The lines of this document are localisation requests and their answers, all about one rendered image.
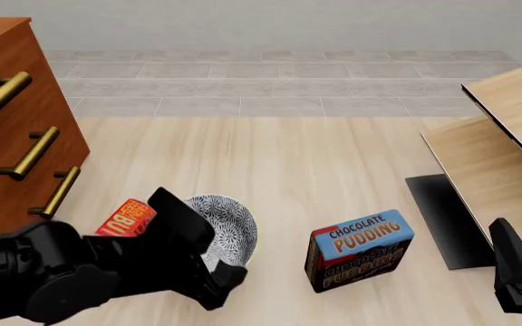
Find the blue chocolate pudding box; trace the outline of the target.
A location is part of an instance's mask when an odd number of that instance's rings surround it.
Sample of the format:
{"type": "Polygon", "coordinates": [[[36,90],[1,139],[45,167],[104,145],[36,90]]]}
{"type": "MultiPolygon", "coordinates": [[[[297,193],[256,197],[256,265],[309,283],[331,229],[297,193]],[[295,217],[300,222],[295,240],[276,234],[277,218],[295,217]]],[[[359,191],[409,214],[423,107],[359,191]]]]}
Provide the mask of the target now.
{"type": "Polygon", "coordinates": [[[323,227],[310,234],[304,270],[317,293],[389,273],[414,236],[396,209],[323,227]]]}

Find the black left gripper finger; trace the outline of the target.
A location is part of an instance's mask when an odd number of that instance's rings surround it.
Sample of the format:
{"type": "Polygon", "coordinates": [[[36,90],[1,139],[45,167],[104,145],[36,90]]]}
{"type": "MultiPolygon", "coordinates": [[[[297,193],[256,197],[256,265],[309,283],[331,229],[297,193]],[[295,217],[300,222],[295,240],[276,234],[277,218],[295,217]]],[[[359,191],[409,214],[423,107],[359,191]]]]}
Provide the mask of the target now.
{"type": "Polygon", "coordinates": [[[219,261],[215,270],[205,277],[200,304],[223,306],[229,294],[246,279],[247,269],[219,261]]]}
{"type": "Polygon", "coordinates": [[[149,197],[148,205],[156,216],[147,227],[147,235],[179,235],[197,254],[204,254],[212,243],[212,225],[183,200],[164,187],[149,197]]]}

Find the red butter box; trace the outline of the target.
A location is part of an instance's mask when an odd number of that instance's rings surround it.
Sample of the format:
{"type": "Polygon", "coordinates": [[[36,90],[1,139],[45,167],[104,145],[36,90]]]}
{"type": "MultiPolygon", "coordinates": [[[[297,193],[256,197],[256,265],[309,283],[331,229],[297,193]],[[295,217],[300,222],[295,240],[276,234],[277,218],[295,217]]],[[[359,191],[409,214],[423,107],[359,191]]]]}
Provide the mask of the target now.
{"type": "Polygon", "coordinates": [[[96,235],[134,237],[143,234],[157,212],[139,200],[128,199],[96,231],[96,235]]]}

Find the pale wooden shelf unit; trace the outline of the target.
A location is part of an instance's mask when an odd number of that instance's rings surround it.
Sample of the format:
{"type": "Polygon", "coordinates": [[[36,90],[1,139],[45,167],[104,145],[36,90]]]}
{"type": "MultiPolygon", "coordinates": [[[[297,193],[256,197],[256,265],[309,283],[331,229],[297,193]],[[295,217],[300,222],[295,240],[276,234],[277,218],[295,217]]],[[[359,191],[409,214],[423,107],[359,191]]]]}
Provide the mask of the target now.
{"type": "Polygon", "coordinates": [[[522,238],[522,67],[461,89],[481,116],[421,135],[478,227],[504,217],[522,238]]]}

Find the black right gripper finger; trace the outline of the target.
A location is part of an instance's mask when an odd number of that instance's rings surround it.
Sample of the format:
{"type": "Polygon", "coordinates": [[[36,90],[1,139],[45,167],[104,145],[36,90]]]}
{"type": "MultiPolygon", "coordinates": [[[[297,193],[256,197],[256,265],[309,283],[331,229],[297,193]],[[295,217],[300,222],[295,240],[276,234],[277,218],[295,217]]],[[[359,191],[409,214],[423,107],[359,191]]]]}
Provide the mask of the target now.
{"type": "Polygon", "coordinates": [[[496,284],[522,284],[522,239],[505,218],[488,227],[496,260],[496,284]]]}

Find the red-brown wooden cabinet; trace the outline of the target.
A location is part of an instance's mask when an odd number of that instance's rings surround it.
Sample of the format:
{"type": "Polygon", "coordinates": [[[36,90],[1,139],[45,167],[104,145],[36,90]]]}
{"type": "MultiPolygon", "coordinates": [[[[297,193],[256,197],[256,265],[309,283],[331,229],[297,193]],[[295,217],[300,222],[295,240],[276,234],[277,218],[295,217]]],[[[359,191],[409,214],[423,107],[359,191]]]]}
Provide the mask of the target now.
{"type": "Polygon", "coordinates": [[[29,18],[0,18],[0,235],[51,219],[90,149],[29,18]]]}

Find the black white patterned bowl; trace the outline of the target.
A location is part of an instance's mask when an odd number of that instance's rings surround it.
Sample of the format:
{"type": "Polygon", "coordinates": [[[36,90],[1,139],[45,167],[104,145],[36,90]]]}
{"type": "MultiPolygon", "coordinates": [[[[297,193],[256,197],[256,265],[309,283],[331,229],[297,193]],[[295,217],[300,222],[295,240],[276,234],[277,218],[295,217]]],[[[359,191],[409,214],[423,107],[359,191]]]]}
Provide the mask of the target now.
{"type": "Polygon", "coordinates": [[[232,197],[194,196],[185,203],[209,222],[215,236],[201,255],[212,273],[219,263],[246,268],[256,250],[257,225],[251,212],[232,197]]]}

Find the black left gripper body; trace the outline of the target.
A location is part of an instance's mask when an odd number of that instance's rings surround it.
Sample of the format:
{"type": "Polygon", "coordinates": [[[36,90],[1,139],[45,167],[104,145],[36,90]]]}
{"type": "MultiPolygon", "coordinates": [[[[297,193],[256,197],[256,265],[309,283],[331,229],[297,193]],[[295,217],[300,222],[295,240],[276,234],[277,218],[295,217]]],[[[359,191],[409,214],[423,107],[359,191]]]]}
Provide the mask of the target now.
{"type": "Polygon", "coordinates": [[[223,306],[223,293],[192,244],[178,234],[143,235],[136,293],[172,291],[212,311],[223,306]]]}

